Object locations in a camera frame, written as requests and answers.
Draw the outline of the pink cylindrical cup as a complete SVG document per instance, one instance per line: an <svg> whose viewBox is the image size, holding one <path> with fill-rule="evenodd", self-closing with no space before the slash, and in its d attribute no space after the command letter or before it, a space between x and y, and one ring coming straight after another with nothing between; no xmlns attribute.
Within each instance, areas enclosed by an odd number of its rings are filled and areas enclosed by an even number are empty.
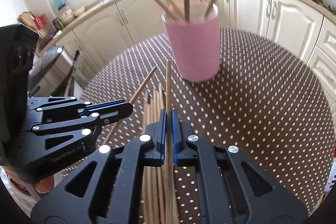
<svg viewBox="0 0 336 224"><path fill-rule="evenodd" d="M181 77L189 82L202 83L213 78L221 64L221 27L219 11L212 6L203 18L205 2L190 5L190 21L171 19L162 14L162 21Z"/></svg>

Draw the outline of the brown polka dot tablecloth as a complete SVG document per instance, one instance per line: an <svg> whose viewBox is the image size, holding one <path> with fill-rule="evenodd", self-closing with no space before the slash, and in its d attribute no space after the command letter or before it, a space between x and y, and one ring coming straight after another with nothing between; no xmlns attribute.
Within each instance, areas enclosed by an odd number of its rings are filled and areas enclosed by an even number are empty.
<svg viewBox="0 0 336 224"><path fill-rule="evenodd" d="M312 211L333 161L334 127L319 79L285 48L247 31L222 28L214 78L189 83L177 70L166 34L111 60L85 87L92 103L129 100L154 69L146 94L165 87L179 119L212 145L236 145Z"/></svg>

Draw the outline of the wooden cutting board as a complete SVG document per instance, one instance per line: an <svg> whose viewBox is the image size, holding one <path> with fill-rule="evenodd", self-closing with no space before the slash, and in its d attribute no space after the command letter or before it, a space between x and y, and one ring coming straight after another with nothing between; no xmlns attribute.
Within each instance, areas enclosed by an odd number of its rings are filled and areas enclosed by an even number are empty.
<svg viewBox="0 0 336 224"><path fill-rule="evenodd" d="M28 28L32 29L33 31L37 32L39 34L39 36L42 36L41 33L39 32L39 29L38 29L37 25L35 24L34 19L35 19L35 16L30 11L23 12L23 13L19 14L19 16L18 16L18 20L22 24L24 24Z"/></svg>

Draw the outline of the wooden chopstick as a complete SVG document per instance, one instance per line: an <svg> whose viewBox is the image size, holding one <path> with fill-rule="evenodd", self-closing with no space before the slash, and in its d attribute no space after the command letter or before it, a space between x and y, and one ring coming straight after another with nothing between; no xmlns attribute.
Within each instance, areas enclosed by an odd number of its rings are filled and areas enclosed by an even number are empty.
<svg viewBox="0 0 336 224"><path fill-rule="evenodd" d="M151 71L148 73L148 75L145 77L145 79L142 81L141 85L138 87L138 89L135 91L135 93L133 94L133 96L131 97L129 103L131 105L134 105L135 101L138 99L138 97L140 96L140 94L142 93L142 91L144 90L144 88L146 87L147 83L149 82L149 80L151 79L151 77L154 75L155 70L157 69L156 66L152 67ZM113 127L111 128L110 132L108 133L108 135L106 136L105 140L102 142L102 145L106 145L108 144L108 141L111 137L111 135L114 134L114 132L120 127L121 125L121 120L117 121Z"/></svg>
<svg viewBox="0 0 336 224"><path fill-rule="evenodd" d="M173 141L171 132L171 61L166 61L166 223L174 222L174 179L173 179Z"/></svg>

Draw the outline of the clear jar white label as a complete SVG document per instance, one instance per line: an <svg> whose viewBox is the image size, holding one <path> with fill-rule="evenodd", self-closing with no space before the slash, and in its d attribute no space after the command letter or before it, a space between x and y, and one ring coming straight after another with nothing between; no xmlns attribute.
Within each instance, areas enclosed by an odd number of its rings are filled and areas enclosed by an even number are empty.
<svg viewBox="0 0 336 224"><path fill-rule="evenodd" d="M62 24L66 26L75 19L75 15L73 11L66 4L64 4L58 8L58 18Z"/></svg>

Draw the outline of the grey rice cooker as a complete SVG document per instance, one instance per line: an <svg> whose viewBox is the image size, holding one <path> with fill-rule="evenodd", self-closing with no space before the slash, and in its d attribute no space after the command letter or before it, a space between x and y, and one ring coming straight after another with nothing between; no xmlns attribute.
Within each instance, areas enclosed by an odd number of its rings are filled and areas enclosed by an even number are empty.
<svg viewBox="0 0 336 224"><path fill-rule="evenodd" d="M29 71L29 96L63 96L73 68L74 59L63 46L51 47Z"/></svg>

